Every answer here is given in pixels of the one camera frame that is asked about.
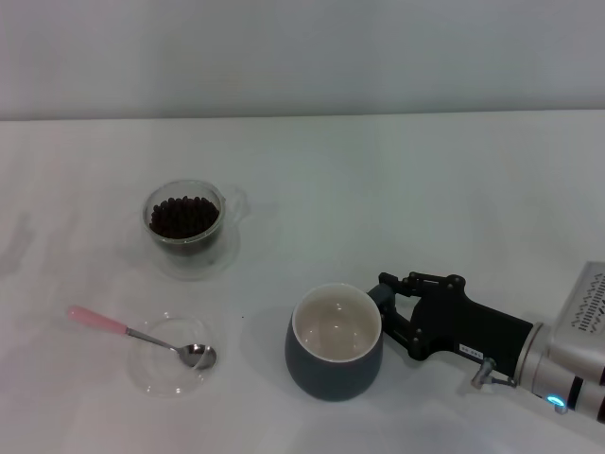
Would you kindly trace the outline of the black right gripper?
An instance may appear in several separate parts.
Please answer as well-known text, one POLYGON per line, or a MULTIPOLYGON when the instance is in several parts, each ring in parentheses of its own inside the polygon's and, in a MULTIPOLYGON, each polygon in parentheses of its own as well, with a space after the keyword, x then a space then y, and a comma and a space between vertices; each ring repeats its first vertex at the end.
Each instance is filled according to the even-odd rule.
POLYGON ((480 363, 495 362, 495 371, 512 375, 533 324, 473 302, 466 280, 456 274, 411 272, 399 279, 381 272, 380 284, 394 293, 418 297, 410 321, 395 306, 380 309, 383 331, 417 360, 447 351, 480 363))

